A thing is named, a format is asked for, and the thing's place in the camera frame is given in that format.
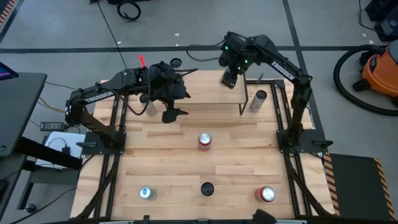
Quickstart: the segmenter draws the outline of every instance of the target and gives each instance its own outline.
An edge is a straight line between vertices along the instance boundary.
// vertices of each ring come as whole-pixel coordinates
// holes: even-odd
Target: gray floor
[[[301,46],[355,46],[373,42],[377,35],[358,25],[357,0],[288,0],[298,40]],[[369,2],[362,1],[363,7]],[[133,23],[118,17],[115,6],[101,1],[104,14],[121,47],[175,47],[188,44],[215,44],[227,30],[244,35],[266,34],[276,45],[293,46],[292,36],[280,0],[151,0],[140,2],[142,16]],[[367,15],[364,23],[370,24]],[[113,39],[96,5],[78,0],[25,0],[10,26],[0,49],[60,49],[82,47],[114,47]],[[335,143],[329,150],[340,154],[377,157],[381,160],[389,192],[398,208],[397,118],[379,116],[355,107],[335,90],[332,79],[336,61],[344,52],[303,52],[305,64],[313,79],[313,89],[326,137]],[[168,62],[179,57],[183,68],[219,69],[217,62],[195,62],[185,52],[124,52],[128,67],[138,67],[138,55],[146,63]],[[217,51],[193,52],[197,57],[218,56]],[[293,63],[296,52],[283,51]],[[359,65],[353,57],[343,67],[343,81],[350,85],[358,78]],[[49,82],[73,87],[85,87],[101,79],[111,78],[123,69],[118,53],[69,54],[0,54],[0,61],[20,72],[44,72]],[[280,75],[267,66],[252,67],[248,77],[264,72],[265,78]],[[57,108],[63,108],[70,91],[46,85],[42,98]],[[390,108],[388,99],[373,93],[361,98]],[[36,106],[32,120],[62,121],[63,114]],[[41,141],[46,133],[30,124],[24,136]],[[19,179],[14,195],[1,223],[9,223],[26,215],[16,211],[27,173]],[[30,203],[41,207],[73,186],[36,185]],[[43,223],[66,220],[73,203],[73,192],[23,223]]]

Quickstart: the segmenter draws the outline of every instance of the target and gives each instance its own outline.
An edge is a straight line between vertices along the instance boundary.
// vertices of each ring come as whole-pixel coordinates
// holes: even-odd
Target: orange vacuum cleaner
[[[368,89],[389,95],[392,103],[398,106],[398,40],[393,41],[390,46],[380,47],[375,45],[361,45],[349,50],[337,62],[333,79],[337,90],[354,104],[374,113],[398,116],[398,110],[387,110],[378,108],[363,102],[349,93],[340,81],[340,69],[344,62],[357,52],[362,52],[359,61],[363,66],[362,80],[353,84],[356,91]]]

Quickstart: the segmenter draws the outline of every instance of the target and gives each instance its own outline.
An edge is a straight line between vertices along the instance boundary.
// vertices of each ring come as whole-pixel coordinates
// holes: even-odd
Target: wooden table
[[[202,71],[200,78],[218,81],[221,74],[222,71]],[[290,99],[293,86],[289,82],[285,84]],[[248,85],[249,103],[258,90],[265,90],[268,98],[260,112],[246,110],[240,116],[238,106],[233,104],[244,96],[240,88],[237,90],[242,92],[237,95],[237,90],[229,94],[227,88],[218,85],[199,86],[202,91],[190,90],[190,86],[195,85],[197,83],[186,80],[192,102],[196,103],[176,102],[176,107],[190,114],[179,116],[174,123],[161,123],[164,106],[157,101],[154,104],[158,113],[154,117],[127,114],[126,150],[119,163],[112,220],[142,220],[144,215],[150,215],[151,220],[251,219],[258,208],[276,218],[293,218],[284,158],[275,134],[277,120],[270,86]],[[279,90],[277,94],[282,105]],[[200,95],[210,103],[198,103]],[[223,98],[229,98],[226,100],[229,103],[222,103],[225,102]],[[130,96],[129,104],[141,110],[137,99],[138,96]],[[108,98],[96,104],[94,116],[104,124],[109,124],[113,100]],[[282,117],[287,127],[284,114]],[[308,111],[302,122],[307,129],[312,128]],[[204,132],[213,137],[211,150],[207,152],[197,149],[198,136]],[[71,217],[78,215],[95,193],[102,160],[103,156],[95,156],[80,173]],[[321,160],[302,154],[302,165],[308,188],[326,210],[334,213]],[[215,186],[210,197],[200,192],[204,182]],[[275,190],[276,198],[271,203],[259,203],[254,199],[254,190],[264,185]],[[155,189],[157,198],[154,201],[141,199],[139,189],[142,186]],[[296,189],[300,212],[304,214],[301,193],[297,186]],[[105,195],[102,215],[108,193]]]

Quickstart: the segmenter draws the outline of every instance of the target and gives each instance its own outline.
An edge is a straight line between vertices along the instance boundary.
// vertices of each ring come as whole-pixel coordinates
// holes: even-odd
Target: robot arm
[[[227,67],[221,83],[228,88],[234,88],[238,74],[242,75],[254,63],[257,65],[267,63],[294,84],[291,99],[292,124],[287,129],[286,141],[292,147],[298,146],[303,131],[301,123],[303,112],[312,95],[310,86],[312,77],[281,55],[275,44],[266,35],[246,38],[228,32],[221,49],[223,53],[220,56],[219,64],[222,67]]]
[[[186,92],[184,81],[174,68],[163,62],[147,67],[126,69],[115,74],[107,82],[95,83],[94,86],[73,91],[66,103],[65,121],[71,125],[82,124],[98,134],[105,146],[113,147],[118,144],[116,129],[106,126],[91,114],[86,105],[109,98],[111,96],[148,95],[149,100],[159,100],[166,106],[162,121],[171,123],[178,115],[188,114],[174,108],[174,100],[190,98]]]

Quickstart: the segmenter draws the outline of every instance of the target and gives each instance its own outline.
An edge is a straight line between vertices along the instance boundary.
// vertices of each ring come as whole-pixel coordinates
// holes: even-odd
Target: yellow and black hazard stripe
[[[335,175],[333,174],[333,166],[331,164],[331,157],[328,152],[323,155],[323,165],[325,166],[326,181],[328,182],[329,192],[335,214],[340,216],[340,210],[338,208],[338,199],[336,193]]]
[[[0,26],[3,24],[3,22],[6,20],[7,16],[11,13],[12,8],[15,6],[17,3],[17,0],[10,0],[6,6],[6,8],[3,10],[3,12],[0,14]]]
[[[396,216],[394,214],[394,209],[392,208],[392,202],[391,202],[390,195],[388,194],[386,177],[384,176],[383,169],[381,168],[381,162],[379,159],[376,159],[376,158],[374,158],[374,160],[376,161],[377,168],[379,169],[380,181],[381,181],[381,185],[383,186],[384,196],[386,197],[386,202],[387,202],[391,220],[395,221]]]

